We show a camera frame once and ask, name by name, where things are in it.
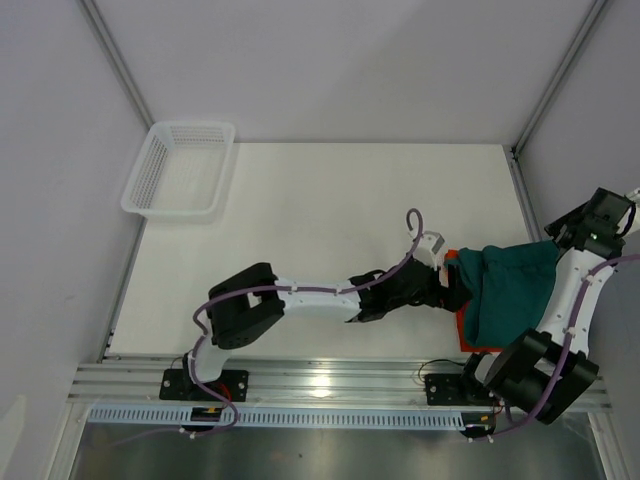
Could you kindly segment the left corner aluminium post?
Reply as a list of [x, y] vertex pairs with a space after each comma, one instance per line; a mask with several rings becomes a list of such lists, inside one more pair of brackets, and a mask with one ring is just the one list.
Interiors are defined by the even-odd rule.
[[76, 4], [85, 18], [92, 35], [106, 58], [134, 114], [145, 129], [149, 130], [155, 123], [155, 120], [98, 2], [94, 0], [78, 0]]

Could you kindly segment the white plastic laundry basket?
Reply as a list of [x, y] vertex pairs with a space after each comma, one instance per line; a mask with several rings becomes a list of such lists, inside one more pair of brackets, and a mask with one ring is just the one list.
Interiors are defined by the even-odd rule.
[[231, 177], [235, 126], [161, 121], [148, 131], [120, 205], [152, 222], [209, 223]]

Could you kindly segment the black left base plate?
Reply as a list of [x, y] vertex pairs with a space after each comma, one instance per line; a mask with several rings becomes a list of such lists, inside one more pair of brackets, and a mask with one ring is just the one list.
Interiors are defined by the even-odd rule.
[[[249, 386], [246, 370], [223, 370], [218, 380], [205, 384], [207, 388], [232, 402], [245, 402]], [[165, 401], [214, 401], [183, 369], [167, 369], [163, 373], [159, 398]]]

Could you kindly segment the left side table rail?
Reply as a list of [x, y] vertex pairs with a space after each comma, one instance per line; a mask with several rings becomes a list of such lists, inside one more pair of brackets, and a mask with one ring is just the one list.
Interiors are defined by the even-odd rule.
[[104, 333], [102, 335], [102, 339], [99, 345], [98, 352], [95, 356], [95, 362], [101, 363], [104, 359], [105, 353], [107, 352], [110, 339], [112, 338], [113, 331], [115, 329], [115, 325], [117, 324], [122, 303], [124, 301], [126, 291], [128, 288], [129, 280], [134, 269], [134, 265], [136, 262], [137, 254], [139, 251], [139, 247], [144, 235], [144, 231], [146, 228], [147, 220], [141, 217], [139, 219], [137, 229], [135, 232], [135, 236], [133, 239], [133, 243], [126, 257], [126, 261], [124, 264], [124, 269], [122, 271], [122, 275], [118, 281], [117, 289], [115, 292], [114, 301], [109, 311], [106, 327]]

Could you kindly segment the teal green shorts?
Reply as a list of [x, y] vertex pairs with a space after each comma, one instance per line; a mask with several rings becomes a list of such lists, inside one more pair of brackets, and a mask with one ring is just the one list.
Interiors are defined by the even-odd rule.
[[484, 264], [480, 336], [502, 349], [539, 325], [553, 292], [559, 250], [542, 241], [477, 251]]

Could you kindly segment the aluminium mounting rail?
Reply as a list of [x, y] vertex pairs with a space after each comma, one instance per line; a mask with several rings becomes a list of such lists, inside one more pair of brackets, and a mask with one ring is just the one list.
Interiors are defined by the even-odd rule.
[[[67, 401], [158, 403], [164, 371], [179, 365], [170, 357], [108, 357], [84, 363], [77, 367]], [[423, 377], [461, 370], [450, 362], [420, 360], [232, 358], [226, 366], [249, 372], [242, 407], [391, 410], [427, 409]]]

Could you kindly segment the right corner aluminium post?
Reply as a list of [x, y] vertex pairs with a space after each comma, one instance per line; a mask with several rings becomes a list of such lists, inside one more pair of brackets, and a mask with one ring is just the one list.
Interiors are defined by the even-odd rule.
[[554, 67], [533, 110], [528, 115], [523, 127], [510, 148], [514, 159], [517, 159], [541, 125], [548, 110], [568, 81], [579, 59], [586, 51], [591, 37], [597, 31], [613, 1], [591, 1], [586, 13], [580, 20], [576, 31], [572, 34], [567, 47], [563, 50], [558, 64]]

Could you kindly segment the table rail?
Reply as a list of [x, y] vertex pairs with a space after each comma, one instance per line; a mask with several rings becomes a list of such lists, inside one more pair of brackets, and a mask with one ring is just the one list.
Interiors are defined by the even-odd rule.
[[529, 239], [533, 242], [541, 241], [543, 233], [536, 218], [520, 162], [516, 158], [513, 147], [505, 146], [504, 152]]
[[124, 301], [126, 291], [128, 288], [129, 280], [134, 269], [134, 265], [136, 262], [137, 254], [139, 251], [139, 247], [144, 235], [144, 231], [146, 228], [147, 220], [141, 217], [139, 219], [137, 229], [135, 232], [135, 236], [133, 239], [133, 243], [126, 257], [126, 261], [124, 264], [124, 269], [122, 271], [122, 275], [118, 281], [117, 289], [115, 292], [114, 301], [109, 311], [106, 327], [104, 333], [102, 335], [102, 339], [99, 345], [98, 352], [95, 356], [95, 362], [101, 363], [104, 359], [105, 353], [107, 352], [110, 339], [112, 338], [113, 331], [115, 329], [115, 325], [117, 324], [122, 303]]

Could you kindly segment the orange shorts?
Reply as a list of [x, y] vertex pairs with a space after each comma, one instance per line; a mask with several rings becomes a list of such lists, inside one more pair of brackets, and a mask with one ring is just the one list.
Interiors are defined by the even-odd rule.
[[480, 336], [480, 306], [483, 294], [484, 264], [480, 251], [469, 248], [449, 250], [444, 269], [447, 286], [442, 306], [453, 312], [462, 352], [497, 351], [498, 347]]

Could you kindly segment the corner aluminium post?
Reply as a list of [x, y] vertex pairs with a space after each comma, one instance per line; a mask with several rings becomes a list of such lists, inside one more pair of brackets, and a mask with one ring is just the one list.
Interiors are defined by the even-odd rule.
[[78, 0], [76, 4], [85, 18], [92, 35], [106, 58], [134, 114], [145, 129], [149, 130], [155, 123], [155, 120], [98, 2], [94, 0]]
[[576, 31], [572, 34], [567, 47], [563, 50], [558, 64], [554, 67], [533, 110], [528, 115], [523, 127], [510, 148], [514, 159], [517, 159], [541, 125], [548, 110], [568, 81], [579, 59], [586, 51], [591, 37], [597, 31], [613, 1], [591, 1], [586, 13], [580, 20]]

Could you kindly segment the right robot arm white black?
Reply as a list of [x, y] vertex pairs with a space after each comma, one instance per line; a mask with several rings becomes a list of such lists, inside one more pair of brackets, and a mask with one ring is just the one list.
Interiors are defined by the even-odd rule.
[[474, 353], [456, 380], [468, 403], [499, 398], [531, 420], [553, 423], [596, 380], [588, 336], [599, 295], [620, 263], [627, 236], [639, 229], [639, 192], [599, 188], [585, 203], [547, 224], [559, 256], [555, 281], [540, 322], [498, 355]]

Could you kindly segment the right side table rail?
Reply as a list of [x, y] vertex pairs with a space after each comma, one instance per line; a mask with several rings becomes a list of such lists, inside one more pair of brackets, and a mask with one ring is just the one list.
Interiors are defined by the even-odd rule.
[[505, 146], [504, 152], [529, 239], [533, 242], [541, 241], [543, 233], [536, 218], [520, 162], [516, 158], [513, 147]]

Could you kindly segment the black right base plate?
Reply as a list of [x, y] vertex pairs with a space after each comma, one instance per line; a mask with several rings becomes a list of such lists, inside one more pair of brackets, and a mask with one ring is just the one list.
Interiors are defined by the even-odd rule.
[[[424, 362], [418, 377], [424, 385], [427, 404], [430, 406], [497, 407], [498, 398], [476, 377], [480, 361], [485, 354], [472, 354], [464, 362], [450, 359], [434, 359]], [[449, 364], [455, 372], [429, 371], [426, 367]]]

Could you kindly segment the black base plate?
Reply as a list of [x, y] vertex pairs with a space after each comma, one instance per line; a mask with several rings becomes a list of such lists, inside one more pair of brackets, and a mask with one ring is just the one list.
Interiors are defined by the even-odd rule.
[[[223, 370], [218, 380], [205, 384], [207, 388], [232, 402], [245, 402], [249, 386], [246, 370]], [[183, 369], [167, 369], [163, 373], [159, 398], [165, 401], [214, 401]]]
[[[418, 377], [424, 385], [427, 404], [430, 406], [497, 407], [498, 398], [476, 377], [480, 361], [485, 354], [472, 354], [464, 362], [450, 359], [434, 359], [424, 362]], [[449, 364], [455, 372], [429, 371], [426, 367]]]

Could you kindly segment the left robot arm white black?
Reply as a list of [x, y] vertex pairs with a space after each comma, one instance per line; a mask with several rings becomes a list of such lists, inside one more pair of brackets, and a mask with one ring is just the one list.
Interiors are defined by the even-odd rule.
[[402, 307], [428, 306], [449, 312], [471, 300], [459, 269], [441, 269], [415, 258], [388, 271], [375, 269], [343, 283], [305, 284], [278, 277], [266, 262], [254, 264], [212, 287], [194, 323], [201, 337], [184, 357], [182, 388], [209, 398], [233, 350], [249, 346], [284, 318], [367, 323]]

